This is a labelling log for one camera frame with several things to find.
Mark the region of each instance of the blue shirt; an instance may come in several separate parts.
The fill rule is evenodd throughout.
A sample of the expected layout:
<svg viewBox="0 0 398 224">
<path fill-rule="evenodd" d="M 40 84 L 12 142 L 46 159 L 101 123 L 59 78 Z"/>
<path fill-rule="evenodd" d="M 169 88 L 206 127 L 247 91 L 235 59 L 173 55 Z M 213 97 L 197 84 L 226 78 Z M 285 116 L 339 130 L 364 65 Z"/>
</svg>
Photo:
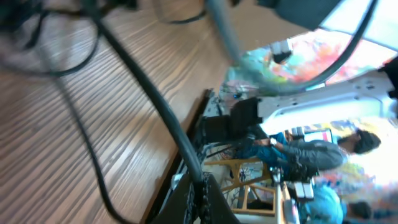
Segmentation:
<svg viewBox="0 0 398 224">
<path fill-rule="evenodd" d="M 300 219 L 310 217 L 307 224 L 342 224 L 347 213 L 345 203 L 340 201 L 336 192 L 325 185 L 314 187 L 314 201 L 300 206 Z"/>
</svg>

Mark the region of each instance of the wire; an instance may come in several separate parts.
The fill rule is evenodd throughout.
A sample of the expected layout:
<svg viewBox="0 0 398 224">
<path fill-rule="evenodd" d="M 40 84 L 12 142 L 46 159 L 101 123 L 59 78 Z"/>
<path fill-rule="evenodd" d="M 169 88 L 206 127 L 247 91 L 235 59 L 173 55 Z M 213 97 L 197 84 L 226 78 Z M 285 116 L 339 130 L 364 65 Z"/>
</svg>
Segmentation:
<svg viewBox="0 0 398 224">
<path fill-rule="evenodd" d="M 218 0 L 207 0 L 206 8 L 213 17 L 213 20 L 220 31 L 220 36 L 224 41 L 224 45 L 231 59 L 240 65 L 240 67 L 248 74 L 248 77 L 251 79 L 251 81 L 257 83 L 260 90 L 266 91 L 270 95 L 292 95 L 301 93 L 306 91 L 306 89 L 309 87 L 327 81 L 349 59 L 361 40 L 363 34 L 365 33 L 366 28 L 368 27 L 378 1 L 379 0 L 372 0 L 353 38 L 343 53 L 327 69 L 321 72 L 321 74 L 316 76 L 314 79 L 305 83 L 287 82 L 279 83 L 278 85 L 267 81 L 262 74 L 250 69 L 250 66 L 244 60 L 241 60 L 242 51 L 240 51 L 238 38 L 234 32 L 232 24 L 229 21 L 229 17 L 227 15 L 228 10 L 224 2 Z"/>
<path fill-rule="evenodd" d="M 162 95 L 149 80 L 148 76 L 138 66 L 138 64 L 123 49 L 121 44 L 116 40 L 115 36 L 102 23 L 101 14 L 96 9 L 92 1 L 81 0 L 81 4 L 86 13 L 91 17 L 92 21 L 97 25 L 98 30 L 105 36 L 106 40 L 113 47 L 127 68 L 132 72 L 142 89 L 154 104 L 160 117 L 163 119 L 163 122 L 169 129 L 174 141 L 177 143 L 179 151 L 188 167 L 193 183 L 201 184 L 203 180 L 203 173 L 201 171 L 198 157 L 191 142 L 189 141 L 188 136 L 182 130 L 180 123 L 175 117 L 169 104 L 164 100 Z"/>
<path fill-rule="evenodd" d="M 27 70 L 20 68 L 16 65 L 12 65 L 10 63 L 6 63 L 3 61 L 0 61 L 0 67 L 5 68 L 6 70 L 10 70 L 12 72 L 19 72 L 19 73 L 25 73 L 29 75 L 35 75 L 35 76 L 40 76 L 40 77 L 63 77 L 65 75 L 70 75 L 75 72 L 78 72 L 81 70 L 83 67 L 89 64 L 91 59 L 95 56 L 95 53 L 97 52 L 98 45 L 100 42 L 100 37 L 101 37 L 101 32 L 97 31 L 97 35 L 95 37 L 94 44 L 92 46 L 91 52 L 87 55 L 86 59 L 84 59 L 81 63 L 78 65 L 74 66 L 73 68 L 69 68 L 66 70 L 61 70 L 61 71 L 48 71 L 48 72 L 40 72 L 40 71 L 35 71 L 35 70 Z"/>
<path fill-rule="evenodd" d="M 203 8 L 203 10 L 201 12 L 199 12 L 199 14 L 197 14 L 196 16 L 193 16 L 191 18 L 183 19 L 180 21 L 177 21 L 177 20 L 169 21 L 164 16 L 163 7 L 162 7 L 162 3 L 160 3 L 160 0 L 152 0 L 152 4 L 154 5 L 154 11 L 155 11 L 155 15 L 157 16 L 157 19 L 160 22 L 163 22 L 166 24 L 176 24 L 176 25 L 188 24 L 191 22 L 199 21 L 200 19 L 202 19 L 206 16 L 206 9 Z"/>
<path fill-rule="evenodd" d="M 43 63 L 48 68 L 49 73 L 51 73 L 55 69 L 50 61 L 50 57 L 47 56 L 44 49 L 42 49 L 42 48 L 39 48 L 39 49 L 40 49 L 40 51 L 39 51 L 40 58 L 42 58 Z M 101 197 L 103 199 L 105 208 L 107 209 L 109 214 L 118 222 L 120 222 L 122 224 L 135 224 L 134 222 L 130 222 L 130 221 L 126 220 L 125 218 L 123 218 L 113 207 L 112 201 L 109 197 L 108 190 L 106 189 L 106 184 L 104 181 L 104 175 L 101 171 L 100 162 L 98 161 L 98 158 L 95 154 L 94 147 L 90 141 L 90 137 L 88 136 L 88 134 L 86 132 L 84 124 L 83 124 L 83 122 L 81 122 L 80 115 L 78 114 L 75 106 L 73 105 L 73 101 L 72 101 L 69 93 L 67 92 L 65 85 L 63 84 L 61 78 L 56 77 L 54 82 L 55 82 L 56 86 L 59 88 L 59 90 L 61 91 L 61 94 L 62 94 L 64 100 L 67 102 L 67 105 L 72 114 L 72 117 L 75 120 L 75 122 L 80 130 L 81 135 L 83 136 L 83 140 L 86 144 L 87 150 L 91 156 L 91 161 L 93 162 L 93 165 L 94 165 L 94 170 L 95 170 L 95 174 L 97 176 L 97 183 L 98 183 L 99 191 L 101 193 Z"/>
</svg>

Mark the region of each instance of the black cord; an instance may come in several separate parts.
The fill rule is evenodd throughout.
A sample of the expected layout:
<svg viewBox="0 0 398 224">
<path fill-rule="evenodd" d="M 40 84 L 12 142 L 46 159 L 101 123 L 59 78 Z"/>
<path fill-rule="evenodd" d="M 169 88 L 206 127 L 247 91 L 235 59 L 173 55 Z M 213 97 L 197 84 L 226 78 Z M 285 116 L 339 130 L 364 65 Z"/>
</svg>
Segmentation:
<svg viewBox="0 0 398 224">
<path fill-rule="evenodd" d="M 83 67 L 85 67 L 86 65 L 89 64 L 89 62 L 91 61 L 91 59 L 95 56 L 95 53 L 97 52 L 98 45 L 100 42 L 100 37 L 101 37 L 101 32 L 97 31 L 97 35 L 96 35 L 91 52 L 87 55 L 86 59 L 84 59 L 81 63 L 74 66 L 73 68 L 69 68 L 69 69 L 61 70 L 61 71 L 40 72 L 40 71 L 35 71 L 35 70 L 22 69 L 16 65 L 12 65 L 10 63 L 6 63 L 3 61 L 0 61 L 0 67 L 5 68 L 6 70 L 10 70 L 12 72 L 19 72 L 19 73 L 24 73 L 27 75 L 35 75 L 35 76 L 40 76 L 40 77 L 63 77 L 65 75 L 70 75 L 75 72 L 78 72 Z"/>
<path fill-rule="evenodd" d="M 93 161 L 95 174 L 97 176 L 97 183 L 98 183 L 99 191 L 101 193 L 101 197 L 103 199 L 105 208 L 107 209 L 109 214 L 116 221 L 118 221 L 122 224 L 134 224 L 133 222 L 130 222 L 129 220 L 126 220 L 125 218 L 123 218 L 113 207 L 112 201 L 108 194 L 108 190 L 106 189 L 104 175 L 102 174 L 100 163 L 98 162 L 98 158 L 97 158 L 94 148 L 90 142 L 90 138 L 87 135 L 86 129 L 80 120 L 80 116 L 73 105 L 72 99 L 70 98 L 70 95 L 68 94 L 67 90 L 65 89 L 65 85 L 62 83 L 62 80 L 60 78 L 55 79 L 55 84 L 58 86 L 65 101 L 68 103 L 69 110 L 72 113 L 72 116 L 75 119 L 77 126 L 79 127 L 80 133 L 83 136 L 87 150 L 90 153 L 91 161 Z"/>
<path fill-rule="evenodd" d="M 188 24 L 188 23 L 191 23 L 191 22 L 199 21 L 200 19 L 202 19 L 202 18 L 204 18 L 206 16 L 206 9 L 203 7 L 202 11 L 199 12 L 199 14 L 197 14 L 196 16 L 193 16 L 193 17 L 188 18 L 188 19 L 183 19 L 183 20 L 180 20 L 180 21 L 177 21 L 177 20 L 169 21 L 164 16 L 163 7 L 162 7 L 162 3 L 160 2 L 160 0 L 152 0 L 152 4 L 154 6 L 154 11 L 155 11 L 155 15 L 157 16 L 157 19 L 160 22 L 163 22 L 163 23 L 166 23 L 166 24 L 176 24 L 176 25 Z"/>
<path fill-rule="evenodd" d="M 136 80 L 145 91 L 151 102 L 154 104 L 160 117 L 163 119 L 166 127 L 169 129 L 174 141 L 177 143 L 179 152 L 181 153 L 192 178 L 194 184 L 200 185 L 203 180 L 203 173 L 196 155 L 196 152 L 187 136 L 182 130 L 178 119 L 175 117 L 169 104 L 164 100 L 162 95 L 156 89 L 154 84 L 149 80 L 148 76 L 142 71 L 138 64 L 124 50 L 115 36 L 101 21 L 101 14 L 96 9 L 91 0 L 82 0 L 81 4 L 86 13 L 91 17 L 92 21 L 97 25 L 98 30 L 105 36 L 106 40 L 119 55 L 127 68 L 135 76 Z"/>
<path fill-rule="evenodd" d="M 98 10 L 100 11 L 102 16 L 108 15 L 113 9 L 116 9 L 119 6 L 119 4 L 116 4 L 114 1 L 107 1 L 104 6 L 99 8 Z M 68 9 L 48 9 L 51 13 L 54 14 L 60 14 L 68 17 L 75 17 L 77 19 L 80 19 L 82 17 L 88 17 L 87 13 L 80 9 L 77 11 L 70 11 Z"/>
</svg>

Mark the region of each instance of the dark jacket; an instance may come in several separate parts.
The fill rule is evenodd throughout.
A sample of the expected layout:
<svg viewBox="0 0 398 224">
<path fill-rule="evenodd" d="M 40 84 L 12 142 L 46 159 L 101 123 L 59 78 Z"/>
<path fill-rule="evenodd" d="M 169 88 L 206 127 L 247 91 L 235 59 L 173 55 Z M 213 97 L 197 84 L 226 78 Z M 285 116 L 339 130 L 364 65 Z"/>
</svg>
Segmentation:
<svg viewBox="0 0 398 224">
<path fill-rule="evenodd" d="M 291 141 L 284 145 L 283 153 L 288 156 L 298 156 L 298 161 L 319 170 L 337 168 L 347 160 L 347 155 L 337 144 L 322 140 L 305 142 Z"/>
</svg>

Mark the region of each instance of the wooden table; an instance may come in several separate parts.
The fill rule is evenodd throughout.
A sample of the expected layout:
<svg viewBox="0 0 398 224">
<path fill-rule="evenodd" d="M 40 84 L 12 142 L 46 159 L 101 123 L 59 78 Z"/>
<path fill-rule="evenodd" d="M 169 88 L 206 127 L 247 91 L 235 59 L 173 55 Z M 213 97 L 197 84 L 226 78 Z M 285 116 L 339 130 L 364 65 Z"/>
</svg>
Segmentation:
<svg viewBox="0 0 398 224">
<path fill-rule="evenodd" d="M 162 2 L 173 19 L 202 7 L 195 1 Z M 210 20 L 163 24 L 151 2 L 141 1 L 140 11 L 114 11 L 106 21 L 187 129 L 198 97 L 220 85 L 229 64 Z M 67 68 L 85 58 L 94 33 L 89 21 L 51 16 L 42 42 L 55 66 Z M 4 47 L 1 58 L 7 54 L 20 66 L 43 68 L 34 52 L 10 52 Z M 177 153 L 167 128 L 105 41 L 89 66 L 62 80 L 93 142 L 114 206 L 129 220 L 144 220 Z M 0 72 L 0 158 L 1 223 L 114 222 L 81 134 L 52 80 Z"/>
</svg>

